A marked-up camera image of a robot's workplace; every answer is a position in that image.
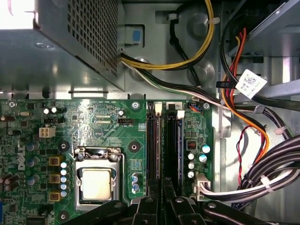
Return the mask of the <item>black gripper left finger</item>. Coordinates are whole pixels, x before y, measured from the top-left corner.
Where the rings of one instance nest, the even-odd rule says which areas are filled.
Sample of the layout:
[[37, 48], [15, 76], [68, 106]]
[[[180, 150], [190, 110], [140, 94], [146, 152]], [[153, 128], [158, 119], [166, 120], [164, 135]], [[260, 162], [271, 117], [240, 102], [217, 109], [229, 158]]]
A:
[[129, 206], [110, 201], [78, 217], [80, 225], [158, 225], [161, 184], [148, 180], [145, 197], [132, 200]]

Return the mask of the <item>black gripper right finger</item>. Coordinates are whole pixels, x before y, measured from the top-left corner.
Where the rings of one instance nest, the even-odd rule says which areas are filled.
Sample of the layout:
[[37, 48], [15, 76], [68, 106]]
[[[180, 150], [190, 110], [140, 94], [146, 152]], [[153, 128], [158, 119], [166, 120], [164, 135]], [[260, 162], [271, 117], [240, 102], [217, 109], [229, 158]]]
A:
[[163, 179], [164, 201], [169, 225], [278, 225], [235, 210], [218, 201], [198, 206], [192, 199], [177, 196], [171, 178]]

